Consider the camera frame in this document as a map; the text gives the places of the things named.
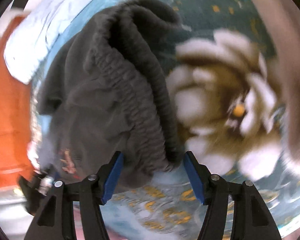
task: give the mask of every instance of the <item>orange object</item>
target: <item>orange object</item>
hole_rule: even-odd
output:
[[[31,85],[14,79],[3,58],[10,34],[24,18],[15,17],[0,39],[0,188],[16,186],[19,175],[30,179],[34,170],[27,158]]]

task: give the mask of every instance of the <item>white fabric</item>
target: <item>white fabric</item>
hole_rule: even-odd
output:
[[[43,0],[7,41],[4,59],[10,74],[28,84],[57,37],[92,0]]]

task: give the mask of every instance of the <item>black garment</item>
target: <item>black garment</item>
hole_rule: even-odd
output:
[[[165,77],[148,45],[178,27],[169,6],[132,0],[95,14],[61,48],[39,94],[39,113],[53,115],[39,153],[43,168],[54,162],[66,182],[75,182],[119,150],[119,184],[130,188],[179,165]]]

